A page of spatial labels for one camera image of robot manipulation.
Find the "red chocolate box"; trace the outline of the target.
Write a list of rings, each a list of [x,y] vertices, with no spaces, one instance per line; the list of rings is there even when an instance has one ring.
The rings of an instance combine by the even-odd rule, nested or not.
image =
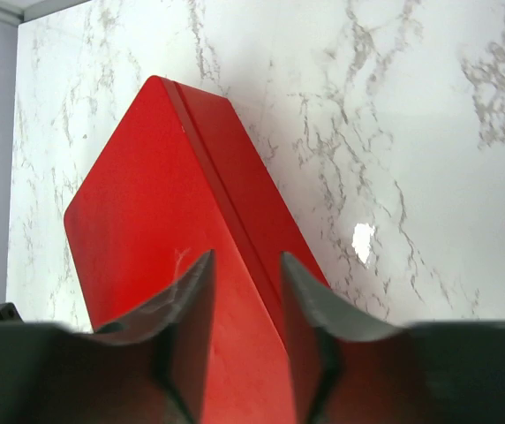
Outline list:
[[[294,254],[323,274],[230,101],[175,83],[188,134],[222,216],[278,333],[284,332],[280,257]]]

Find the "red box lid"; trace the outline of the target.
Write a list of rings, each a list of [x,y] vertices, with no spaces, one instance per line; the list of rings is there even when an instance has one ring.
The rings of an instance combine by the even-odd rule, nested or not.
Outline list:
[[[213,251],[204,420],[291,423],[282,334],[222,216],[175,83],[146,80],[65,211],[90,322],[99,328],[116,319]]]

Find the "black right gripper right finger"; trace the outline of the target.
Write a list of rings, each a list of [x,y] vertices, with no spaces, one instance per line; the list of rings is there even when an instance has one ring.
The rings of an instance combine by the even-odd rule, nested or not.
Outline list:
[[[300,423],[505,423],[505,322],[383,322],[281,256]]]

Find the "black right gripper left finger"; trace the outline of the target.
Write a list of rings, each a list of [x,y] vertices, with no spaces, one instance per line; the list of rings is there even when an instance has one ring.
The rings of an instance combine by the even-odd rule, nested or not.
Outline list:
[[[215,253],[92,333],[0,322],[0,423],[198,423]]]

